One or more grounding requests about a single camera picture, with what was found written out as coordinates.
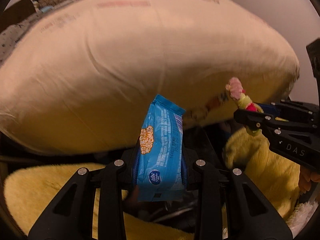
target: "finger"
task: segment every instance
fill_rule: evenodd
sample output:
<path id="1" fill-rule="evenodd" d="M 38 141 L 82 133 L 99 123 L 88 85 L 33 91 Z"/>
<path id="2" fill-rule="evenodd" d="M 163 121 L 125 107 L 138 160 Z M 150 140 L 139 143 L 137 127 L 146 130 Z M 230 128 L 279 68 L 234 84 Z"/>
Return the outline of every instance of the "finger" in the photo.
<path id="1" fill-rule="evenodd" d="M 302 174 L 300 174 L 298 186 L 305 193 L 306 191 L 309 191 L 311 189 L 311 182 L 306 181 L 304 176 Z"/>
<path id="2" fill-rule="evenodd" d="M 307 182 L 310 181 L 311 171 L 303 166 L 300 166 L 300 174 L 306 179 Z"/>
<path id="3" fill-rule="evenodd" d="M 320 182 L 320 174 L 316 172 L 311 173 L 310 178 L 314 182 Z"/>

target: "blue snack package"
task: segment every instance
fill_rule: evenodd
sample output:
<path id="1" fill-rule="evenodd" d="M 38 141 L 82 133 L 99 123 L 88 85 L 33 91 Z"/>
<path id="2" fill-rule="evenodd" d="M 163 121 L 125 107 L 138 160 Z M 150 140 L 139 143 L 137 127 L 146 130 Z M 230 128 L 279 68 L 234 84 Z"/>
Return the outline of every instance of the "blue snack package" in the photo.
<path id="1" fill-rule="evenodd" d="M 161 95 L 151 103 L 140 134 L 138 201 L 169 201 L 182 197 L 184 113 L 184 109 Z"/>

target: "yellow fabric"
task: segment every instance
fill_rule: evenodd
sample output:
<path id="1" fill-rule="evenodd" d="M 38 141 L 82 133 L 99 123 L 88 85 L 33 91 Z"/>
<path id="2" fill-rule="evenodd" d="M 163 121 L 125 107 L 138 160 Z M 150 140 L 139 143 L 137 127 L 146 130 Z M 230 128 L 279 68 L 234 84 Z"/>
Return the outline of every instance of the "yellow fabric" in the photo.
<path id="1" fill-rule="evenodd" d="M 8 209 L 25 234 L 28 234 L 37 218 L 68 179 L 81 167 L 89 170 L 104 166 L 94 163 L 41 166 L 21 169 L 11 174 L 5 181 L 4 196 Z M 100 192 L 97 190 L 93 212 L 93 234 L 98 238 L 97 221 Z M 124 213 L 124 225 L 128 240 L 192 240 L 193 234 L 147 223 Z"/>
<path id="2" fill-rule="evenodd" d="M 249 106 L 249 104 L 252 103 L 252 100 L 249 96 L 246 96 L 244 93 L 241 93 L 240 99 L 236 100 L 235 103 L 239 109 L 246 109 Z M 259 105 L 254 103 L 254 106 L 257 108 L 257 110 L 260 113 L 263 113 L 263 110 Z M 261 129 L 251 130 L 248 126 L 246 126 L 245 129 L 248 134 L 250 134 L 251 136 L 254 136 L 254 137 L 261 134 Z"/>
<path id="3" fill-rule="evenodd" d="M 245 128 L 227 142 L 224 152 L 228 168 L 246 165 L 245 174 L 255 183 L 286 220 L 299 197 L 300 166 L 269 150 L 262 134 L 252 137 Z"/>

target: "pillow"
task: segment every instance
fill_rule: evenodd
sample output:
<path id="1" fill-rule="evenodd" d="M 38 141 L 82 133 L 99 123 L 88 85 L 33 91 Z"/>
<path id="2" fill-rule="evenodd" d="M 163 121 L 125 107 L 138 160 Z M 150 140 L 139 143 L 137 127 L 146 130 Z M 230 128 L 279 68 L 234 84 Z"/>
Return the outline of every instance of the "pillow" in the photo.
<path id="1" fill-rule="evenodd" d="M 288 95 L 288 42 L 231 0 L 75 0 L 46 13 L 0 68 L 0 131 L 32 152 L 72 155 L 135 145 L 157 94 L 184 127 L 232 118 L 225 84 L 251 99 Z"/>

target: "silver bolt head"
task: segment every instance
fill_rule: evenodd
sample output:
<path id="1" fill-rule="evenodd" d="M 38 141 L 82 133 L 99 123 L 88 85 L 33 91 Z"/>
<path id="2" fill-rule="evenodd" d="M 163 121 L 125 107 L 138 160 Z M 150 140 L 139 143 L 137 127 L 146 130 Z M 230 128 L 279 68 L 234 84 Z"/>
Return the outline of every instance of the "silver bolt head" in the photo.
<path id="1" fill-rule="evenodd" d="M 205 166 L 205 161 L 204 161 L 204 160 L 197 160 L 197 161 L 196 161 L 196 164 L 197 164 L 198 166 Z"/>
<path id="2" fill-rule="evenodd" d="M 80 168 L 79 170 L 78 170 L 78 174 L 79 175 L 84 175 L 84 174 L 86 174 L 87 173 L 87 169 L 86 168 Z"/>
<path id="3" fill-rule="evenodd" d="M 120 167 L 120 166 L 122 166 L 123 164 L 124 164 L 124 161 L 123 161 L 123 160 L 116 160 L 116 161 L 115 161 L 115 166 Z"/>
<path id="4" fill-rule="evenodd" d="M 241 175 L 242 174 L 242 171 L 241 171 L 241 169 L 238 169 L 238 168 L 236 168 L 236 169 L 233 169 L 233 174 L 235 174 L 235 175 L 237 175 L 237 176 L 239 176 L 239 175 Z"/>

